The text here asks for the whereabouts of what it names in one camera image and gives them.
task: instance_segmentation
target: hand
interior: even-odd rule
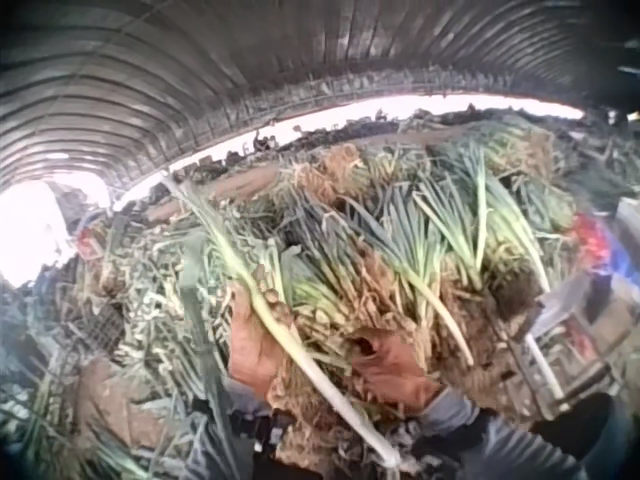
[[[258,267],[254,276],[259,277],[261,272],[262,269]],[[284,351],[253,311],[249,292],[240,284],[233,284],[231,288],[233,316],[229,376],[251,387],[257,396],[264,399],[282,365]],[[266,290],[264,296],[276,320],[291,325],[291,310],[279,301],[278,293]]]
[[[365,389],[379,401],[404,405],[408,414],[419,414],[435,398],[442,385],[429,379],[413,351],[390,330],[361,328],[349,336],[360,348],[351,360],[365,382]]]

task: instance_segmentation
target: sleeve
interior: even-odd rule
[[[423,435],[446,439],[471,425],[480,409],[446,388],[418,418]],[[503,417],[490,417],[480,442],[459,452],[465,478],[587,480],[582,466],[541,437],[520,430]]]
[[[269,415],[271,407],[258,399],[250,387],[231,379],[225,381],[234,411],[248,416]],[[253,452],[255,441],[234,436],[234,447],[240,458],[242,479],[250,479],[253,472]],[[201,421],[193,442],[193,447],[185,465],[181,480],[210,480],[233,478],[226,463],[222,443],[213,420],[207,416]]]

